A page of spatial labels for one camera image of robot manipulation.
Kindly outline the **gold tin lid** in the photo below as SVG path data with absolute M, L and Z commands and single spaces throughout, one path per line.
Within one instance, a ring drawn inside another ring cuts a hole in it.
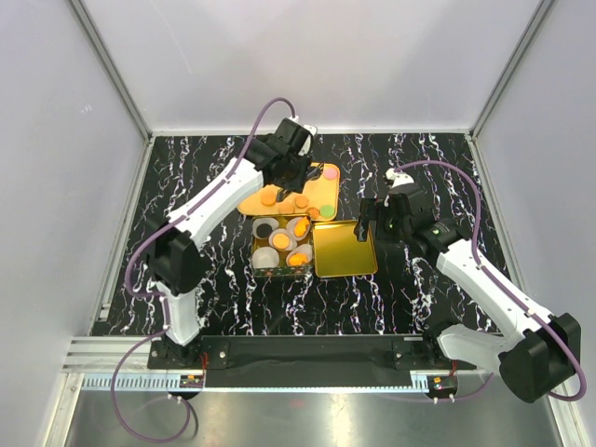
M 373 275 L 378 264 L 371 235 L 360 242 L 356 221 L 316 223 L 312 231 L 315 274 L 319 278 Z

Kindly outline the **orange fish cookie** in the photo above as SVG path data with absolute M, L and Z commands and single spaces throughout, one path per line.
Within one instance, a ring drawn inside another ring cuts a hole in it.
M 295 252 L 291 254 L 287 259 L 289 266 L 300 266 L 309 262 L 308 255 L 304 252 Z
M 294 235 L 297 238 L 304 238 L 310 229 L 310 220 L 307 217 L 303 217 L 296 222 L 294 226 Z

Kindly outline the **black sandwich cookie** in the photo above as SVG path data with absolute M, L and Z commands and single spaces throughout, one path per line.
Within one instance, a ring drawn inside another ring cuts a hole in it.
M 262 223 L 256 228 L 256 234 L 260 238 L 269 237 L 273 229 L 269 223 Z

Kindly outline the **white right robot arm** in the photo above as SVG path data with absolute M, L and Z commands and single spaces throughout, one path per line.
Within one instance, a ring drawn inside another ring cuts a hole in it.
M 444 321 L 423 335 L 423 358 L 443 369 L 454 360 L 499 375 L 520 400 L 550 396 L 578 401 L 588 391 L 580 364 L 581 327 L 568 313 L 554 315 L 507 279 L 478 249 L 479 219 L 466 230 L 438 219 L 432 200 L 404 167 L 385 174 L 385 197 L 364 198 L 354 231 L 358 241 L 375 227 L 379 243 L 403 245 L 459 286 L 496 324 L 500 333 L 473 331 Z

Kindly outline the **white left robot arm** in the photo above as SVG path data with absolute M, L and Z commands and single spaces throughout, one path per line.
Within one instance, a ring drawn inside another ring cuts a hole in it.
M 315 178 L 312 149 L 318 129 L 296 118 L 283 119 L 275 132 L 252 137 L 223 172 L 168 215 L 145 252 L 145 263 L 165 305 L 169 358 L 183 369 L 200 360 L 196 287 L 202 245 L 237 206 L 267 185 L 283 195 L 301 193 Z

